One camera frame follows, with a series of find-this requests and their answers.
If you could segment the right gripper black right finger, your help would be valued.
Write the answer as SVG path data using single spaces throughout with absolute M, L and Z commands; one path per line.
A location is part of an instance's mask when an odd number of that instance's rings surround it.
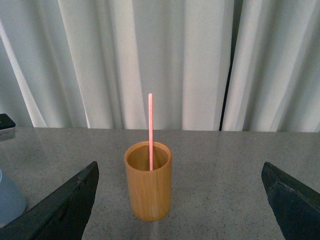
M 320 194 L 270 162 L 261 179 L 277 224 L 286 240 L 320 238 Z

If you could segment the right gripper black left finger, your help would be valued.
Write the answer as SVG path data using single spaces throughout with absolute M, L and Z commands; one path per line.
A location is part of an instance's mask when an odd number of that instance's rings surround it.
M 99 181 L 91 162 L 33 208 L 0 230 L 2 240 L 80 240 L 90 219 Z

